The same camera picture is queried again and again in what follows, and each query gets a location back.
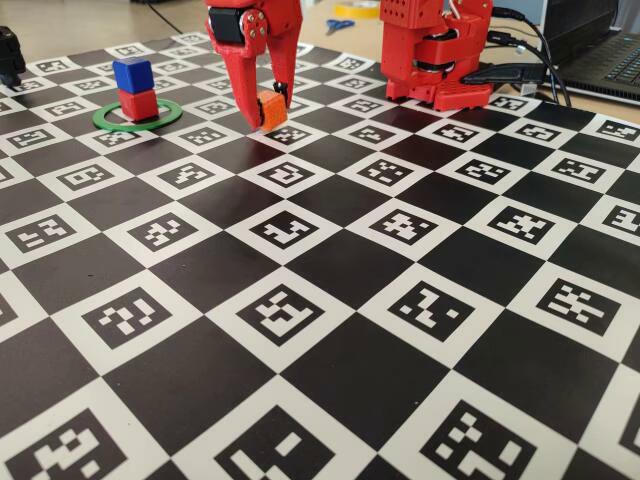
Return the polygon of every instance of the laptop keyboard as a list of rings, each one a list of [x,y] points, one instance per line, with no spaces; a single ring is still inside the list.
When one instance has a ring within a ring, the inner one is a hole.
[[[609,72],[606,78],[629,85],[640,85],[640,48],[632,50]]]

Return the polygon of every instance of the scissors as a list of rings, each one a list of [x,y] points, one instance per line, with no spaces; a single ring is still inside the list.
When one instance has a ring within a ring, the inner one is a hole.
[[[331,35],[338,30],[342,30],[343,28],[353,27],[356,24],[353,20],[327,20],[327,27],[329,27],[329,31],[327,35]]]

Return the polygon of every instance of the blue cube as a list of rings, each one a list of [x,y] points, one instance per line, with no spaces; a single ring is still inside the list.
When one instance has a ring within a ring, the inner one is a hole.
[[[124,58],[113,61],[113,72],[120,90],[139,93],[153,88],[151,62],[144,58]]]

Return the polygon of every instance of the laptop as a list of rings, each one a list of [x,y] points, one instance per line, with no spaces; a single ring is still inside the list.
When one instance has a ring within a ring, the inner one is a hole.
[[[640,15],[626,2],[546,0],[544,34],[569,90],[640,105],[640,35],[614,27],[621,10]]]

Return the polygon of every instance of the red plastic part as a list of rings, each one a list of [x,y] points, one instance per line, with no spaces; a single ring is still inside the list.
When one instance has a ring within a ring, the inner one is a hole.
[[[206,27],[213,48],[224,57],[236,104],[249,126],[256,130],[263,122],[256,85],[256,57],[265,53],[267,46],[273,76],[276,82],[286,85],[286,105],[289,107],[291,104],[296,51],[302,26],[300,0],[205,0],[205,5],[219,8],[250,7],[241,18],[244,45],[218,42],[208,20]]]
[[[122,113],[134,122],[146,120],[158,115],[158,99],[154,90],[145,90],[140,93],[129,93],[118,90]]]
[[[433,103],[436,110],[489,102],[491,85],[463,85],[460,79],[478,69],[493,2],[464,0],[456,1],[456,6],[459,19],[442,14],[442,0],[381,0],[381,70],[388,79],[387,97],[419,99]],[[438,38],[451,31],[455,38]],[[446,71],[426,67],[448,64]]]

